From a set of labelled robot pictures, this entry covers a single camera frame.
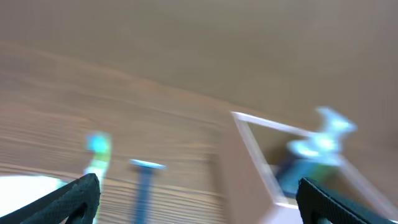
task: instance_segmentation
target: open box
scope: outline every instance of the open box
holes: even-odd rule
[[[233,224],[302,223],[295,199],[284,197],[274,171],[286,144],[311,134],[300,128],[232,112],[220,148],[220,171]],[[343,156],[337,174],[325,185],[390,220],[398,210]]]

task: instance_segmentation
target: brown wall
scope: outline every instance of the brown wall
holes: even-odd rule
[[[332,106],[359,126],[347,158],[398,200],[397,11],[395,0],[5,0],[0,40],[303,127]]]

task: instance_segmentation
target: black textured pad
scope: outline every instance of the black textured pad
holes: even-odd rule
[[[321,218],[333,224],[393,224],[308,178],[300,180],[296,199],[304,224],[318,224]]]
[[[97,176],[86,174],[1,217],[0,224],[59,224],[66,218],[67,224],[91,224],[99,202],[100,184]]]

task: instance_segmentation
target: box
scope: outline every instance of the box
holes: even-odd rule
[[[284,197],[275,167],[286,143],[309,134],[300,128],[232,112],[219,151],[219,168],[230,223],[302,223],[295,199]],[[398,220],[398,210],[343,156],[337,174],[325,185],[376,213]]]

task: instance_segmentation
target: blue bottle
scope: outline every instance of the blue bottle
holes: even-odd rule
[[[309,177],[324,180],[338,168],[341,141],[356,130],[356,125],[332,109],[321,107],[317,111],[323,116],[319,132],[307,139],[287,144],[290,158],[280,166],[276,179],[286,197],[295,197],[299,180]]]

